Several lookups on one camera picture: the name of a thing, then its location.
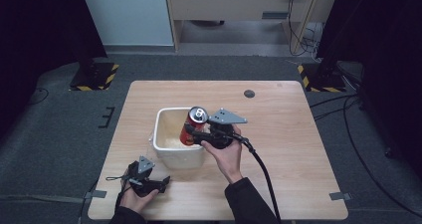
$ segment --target hand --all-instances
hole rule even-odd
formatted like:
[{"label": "hand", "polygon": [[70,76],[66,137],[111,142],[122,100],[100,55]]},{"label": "hand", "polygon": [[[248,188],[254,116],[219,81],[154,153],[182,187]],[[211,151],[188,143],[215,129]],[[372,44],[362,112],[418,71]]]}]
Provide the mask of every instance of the hand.
[{"label": "hand", "polygon": [[124,190],[126,191],[121,197],[120,206],[126,207],[134,212],[137,212],[138,214],[140,214],[140,211],[158,194],[158,189],[155,189],[148,193],[146,196],[139,197],[130,187],[129,183],[126,184]]},{"label": "hand", "polygon": [[[241,131],[233,124],[233,129],[240,134]],[[233,184],[243,178],[240,172],[240,159],[242,153],[242,143],[233,139],[229,146],[223,149],[215,148],[207,141],[201,141],[201,145],[211,153],[217,161],[218,168],[229,181]]]}]

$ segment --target table top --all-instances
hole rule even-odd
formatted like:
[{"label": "table top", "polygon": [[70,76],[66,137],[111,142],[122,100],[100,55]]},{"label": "table top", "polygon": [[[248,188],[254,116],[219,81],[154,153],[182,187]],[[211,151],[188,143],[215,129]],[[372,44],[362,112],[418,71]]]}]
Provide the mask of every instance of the table top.
[{"label": "table top", "polygon": [[[246,98],[244,91],[255,93]],[[302,85],[290,81],[137,81],[133,82],[105,159],[97,190],[105,198],[93,198],[89,216],[110,219],[127,166],[145,155],[155,163],[152,180],[171,176],[165,193],[144,210],[147,220],[233,220],[224,196],[227,180],[215,159],[205,151],[202,167],[167,169],[156,157],[148,139],[158,111],[163,108],[200,106],[209,113],[224,108],[245,117],[238,124],[270,173],[282,219],[341,220],[347,217]],[[243,148],[241,171],[251,179],[273,209],[264,173],[253,155]]]}]

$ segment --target red can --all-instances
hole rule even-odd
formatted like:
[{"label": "red can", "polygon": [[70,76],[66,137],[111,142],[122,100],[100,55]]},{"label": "red can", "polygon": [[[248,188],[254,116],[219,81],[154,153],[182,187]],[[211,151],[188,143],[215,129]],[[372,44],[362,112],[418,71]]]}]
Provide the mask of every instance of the red can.
[{"label": "red can", "polygon": [[[193,107],[192,109],[190,109],[186,118],[186,122],[191,124],[197,131],[202,131],[202,128],[204,127],[205,122],[207,122],[207,120],[208,113],[204,108],[201,107]],[[194,144],[193,136],[186,131],[184,125],[182,131],[180,132],[180,141],[188,146]]]}]

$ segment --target white plastic bin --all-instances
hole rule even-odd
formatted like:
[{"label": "white plastic bin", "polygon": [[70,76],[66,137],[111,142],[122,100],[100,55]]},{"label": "white plastic bin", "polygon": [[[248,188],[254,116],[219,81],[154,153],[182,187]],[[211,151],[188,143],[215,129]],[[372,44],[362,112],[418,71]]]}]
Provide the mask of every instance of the white plastic bin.
[{"label": "white plastic bin", "polygon": [[204,163],[204,147],[184,145],[180,132],[190,108],[166,108],[158,112],[152,146],[168,168],[198,168]]}]

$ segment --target electrical cord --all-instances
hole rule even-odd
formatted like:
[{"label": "electrical cord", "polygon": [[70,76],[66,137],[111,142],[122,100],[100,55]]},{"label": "electrical cord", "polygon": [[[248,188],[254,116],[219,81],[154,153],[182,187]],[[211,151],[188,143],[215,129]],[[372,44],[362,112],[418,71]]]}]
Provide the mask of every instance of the electrical cord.
[{"label": "electrical cord", "polygon": [[[98,182],[99,182],[99,179],[97,178],[97,180],[91,186],[89,192],[93,192],[93,189],[97,185]],[[82,200],[81,209],[80,209],[80,215],[79,215],[79,218],[78,218],[78,224],[81,224],[82,223],[82,212],[84,211],[84,206],[85,206],[85,201],[86,200],[87,199],[85,198],[85,195],[84,195],[83,200]]]},{"label": "electrical cord", "polygon": [[113,180],[117,180],[117,179],[123,180],[123,184],[121,185],[120,193],[124,193],[128,189],[131,188],[131,185],[130,185],[129,187],[127,187],[126,189],[124,189],[126,187],[127,181],[130,179],[130,176],[129,175],[123,175],[123,176],[119,176],[119,177],[106,177],[105,178],[106,181],[113,181]]},{"label": "electrical cord", "polygon": [[314,108],[314,107],[317,107],[319,105],[322,105],[322,104],[325,104],[325,103],[328,103],[328,102],[333,102],[333,101],[336,101],[336,100],[340,100],[340,99],[343,99],[343,98],[356,97],[356,96],[357,96],[357,94],[332,98],[332,99],[329,99],[329,100],[326,100],[326,101],[323,101],[323,102],[320,102],[320,103],[313,104],[313,105],[310,106],[310,108]]},{"label": "electrical cord", "polygon": [[[350,98],[347,98],[344,101],[343,108],[347,106],[347,102]],[[362,156],[360,155],[359,151],[357,150],[356,144],[354,143],[354,140],[350,133],[350,128],[347,121],[347,115],[346,115],[346,109],[343,110],[343,117],[344,117],[344,124],[345,129],[347,130],[348,139],[350,140],[351,146],[354,149],[354,152],[356,153],[356,156],[359,158],[360,162],[362,163],[363,167],[365,168],[366,172],[369,174],[369,177],[372,179],[372,181],[375,183],[375,185],[388,197],[390,200],[392,200],[395,204],[397,204],[399,207],[403,208],[404,210],[410,212],[411,214],[422,218],[422,214],[417,213],[410,209],[409,207],[405,206],[403,203],[395,199],[385,188],[376,180],[375,176],[372,174],[372,172],[369,170],[368,166],[366,165],[366,162],[363,160]]]},{"label": "electrical cord", "polygon": [[311,57],[313,58],[313,60],[316,63],[321,63],[322,60],[320,58],[317,58],[317,49],[318,49],[318,47],[319,47],[319,42],[315,42],[314,43],[313,51],[311,52]]},{"label": "electrical cord", "polygon": [[314,41],[315,37],[316,37],[316,27],[317,27],[317,23],[316,23],[316,26],[314,27],[314,29],[307,28],[308,31],[311,31],[313,33],[313,37],[310,39],[312,41]]},{"label": "electrical cord", "polygon": [[330,114],[332,114],[332,113],[335,113],[335,112],[341,112],[341,111],[344,111],[344,109],[348,110],[348,109],[350,109],[352,106],[356,105],[357,103],[359,103],[359,100],[354,101],[353,103],[351,103],[350,105],[348,105],[348,106],[347,106],[347,107],[345,107],[345,108],[342,108],[342,109],[334,110],[334,111],[332,111],[332,112],[326,112],[326,113],[323,113],[323,114],[317,115],[317,116],[315,116],[315,117],[314,117],[314,120],[315,120],[315,121],[318,121],[318,120],[322,119],[323,117],[327,117],[328,115],[330,115]]},{"label": "electrical cord", "polygon": [[263,169],[265,179],[267,180],[268,189],[270,191],[271,200],[273,202],[274,211],[276,212],[277,221],[280,224],[282,224],[282,218],[280,216],[279,206],[277,205],[276,195],[274,194],[273,184],[271,183],[271,178],[270,178],[270,174],[267,170],[267,167],[265,166],[261,157],[255,151],[255,148],[252,146],[252,143],[249,141],[248,138],[243,137],[243,136],[241,136],[237,133],[233,133],[233,138],[237,139],[238,141],[243,143],[248,148],[249,152],[252,153],[252,155],[255,157],[255,159],[257,159],[258,163],[260,164],[261,168]]},{"label": "electrical cord", "polygon": [[356,84],[348,79],[346,76],[342,76],[344,80],[351,86],[352,89],[354,89],[355,92],[357,92],[360,89],[360,84]]},{"label": "electrical cord", "polygon": [[[293,31],[293,28],[292,28],[292,22],[291,22],[291,14],[292,14],[292,11],[293,11],[293,2],[294,2],[294,0],[289,0],[289,16],[288,16],[288,23],[289,23],[290,33],[291,33],[291,36],[290,36],[290,43],[289,43],[289,51],[290,51],[290,53],[291,53],[291,55],[292,55],[292,56],[298,57],[298,56],[300,56],[300,55],[303,55],[303,54],[304,54],[304,53],[308,50],[308,43],[306,43],[307,47],[306,47],[306,48],[304,48],[304,44],[300,41],[300,39],[299,39],[298,35],[296,35],[296,33]],[[299,54],[295,54],[295,53],[292,51],[292,41],[293,41],[293,35],[295,35],[296,39],[297,39],[297,40],[298,40],[298,42],[301,44],[301,47],[302,47],[302,49],[303,49],[303,51],[302,51],[301,53],[299,53]]]},{"label": "electrical cord", "polygon": [[47,89],[44,89],[44,88],[37,88],[37,90],[38,90],[38,92],[45,91],[46,95],[37,102],[29,103],[28,106],[33,106],[33,105],[36,105],[36,104],[43,102],[50,94],[49,91],[47,91]]}]

